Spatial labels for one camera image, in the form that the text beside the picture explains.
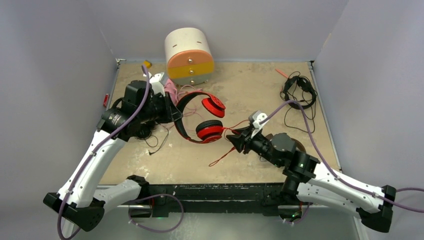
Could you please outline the brown leather silver headphones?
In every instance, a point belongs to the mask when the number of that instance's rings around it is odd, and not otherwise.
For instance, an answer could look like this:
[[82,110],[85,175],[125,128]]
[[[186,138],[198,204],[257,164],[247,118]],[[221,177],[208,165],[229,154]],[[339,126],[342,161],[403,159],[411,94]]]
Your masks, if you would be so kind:
[[287,133],[268,134],[268,149],[260,154],[260,157],[274,165],[283,165],[290,161],[295,151],[306,153],[304,145],[297,139],[291,138]]

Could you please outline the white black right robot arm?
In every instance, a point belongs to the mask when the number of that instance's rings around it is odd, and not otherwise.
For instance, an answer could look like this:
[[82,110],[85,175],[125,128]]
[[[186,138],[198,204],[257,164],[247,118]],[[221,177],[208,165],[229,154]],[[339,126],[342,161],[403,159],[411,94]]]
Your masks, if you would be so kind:
[[390,185],[374,186],[356,180],[323,161],[298,149],[297,142],[286,133],[261,132],[251,136],[249,127],[233,130],[226,136],[242,154],[253,151],[277,168],[286,179],[280,196],[288,204],[296,200],[316,203],[344,211],[377,232],[388,233],[393,218],[392,201],[396,189]]

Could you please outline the red black headphones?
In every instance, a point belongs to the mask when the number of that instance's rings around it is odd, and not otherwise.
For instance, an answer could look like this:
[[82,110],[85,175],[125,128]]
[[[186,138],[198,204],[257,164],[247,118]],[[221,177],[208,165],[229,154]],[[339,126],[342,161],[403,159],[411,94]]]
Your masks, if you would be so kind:
[[[224,118],[226,107],[216,96],[203,91],[193,91],[183,96],[176,104],[176,108],[182,113],[188,103],[197,96],[206,96],[201,100],[203,107],[217,118]],[[177,132],[186,140],[196,144],[207,144],[219,140],[222,137],[224,126],[220,120],[206,120],[201,122],[195,129],[196,135],[200,140],[192,139],[180,118],[174,122]]]

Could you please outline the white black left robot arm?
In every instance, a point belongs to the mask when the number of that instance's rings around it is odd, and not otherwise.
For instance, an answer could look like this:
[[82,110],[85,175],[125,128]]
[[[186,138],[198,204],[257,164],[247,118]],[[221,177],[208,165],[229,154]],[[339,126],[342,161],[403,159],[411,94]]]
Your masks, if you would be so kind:
[[112,160],[131,138],[148,136],[152,124],[172,123],[182,118],[165,85],[158,80],[134,80],[124,95],[101,116],[90,146],[67,182],[45,195],[43,203],[57,213],[56,229],[64,240],[63,221],[78,231],[93,230],[110,210],[126,202],[146,203],[154,195],[142,176],[131,175],[106,190],[98,184]]

